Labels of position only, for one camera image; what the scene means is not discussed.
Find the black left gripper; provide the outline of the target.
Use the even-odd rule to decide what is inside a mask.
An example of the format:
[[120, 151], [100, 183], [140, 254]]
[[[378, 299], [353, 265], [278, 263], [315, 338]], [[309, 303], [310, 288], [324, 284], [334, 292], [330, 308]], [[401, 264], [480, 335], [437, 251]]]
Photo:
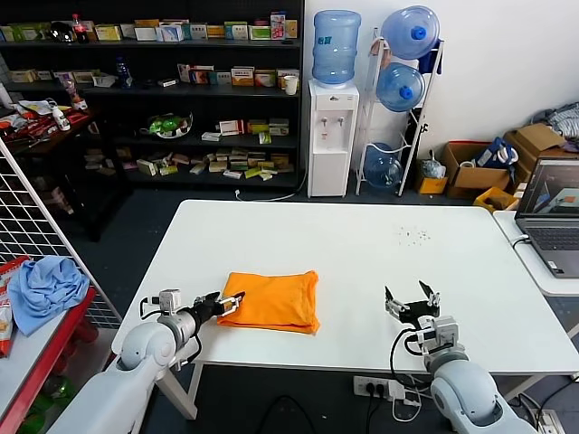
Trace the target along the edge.
[[233, 296], [222, 297], [219, 292], [213, 292], [195, 299], [193, 317], [196, 323], [205, 323], [214, 316], [228, 316], [234, 313], [245, 296], [241, 291]]

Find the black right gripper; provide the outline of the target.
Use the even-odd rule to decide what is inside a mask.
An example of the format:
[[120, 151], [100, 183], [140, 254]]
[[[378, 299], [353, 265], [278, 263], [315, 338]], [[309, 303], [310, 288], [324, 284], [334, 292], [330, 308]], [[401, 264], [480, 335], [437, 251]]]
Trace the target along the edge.
[[428, 284], [421, 280], [419, 285], [427, 300], [408, 304], [397, 300], [388, 286], [384, 287], [385, 310], [391, 316], [398, 317], [400, 323], [411, 325], [414, 328], [421, 328], [420, 319], [422, 317], [438, 317], [440, 315], [440, 293], [434, 292]]

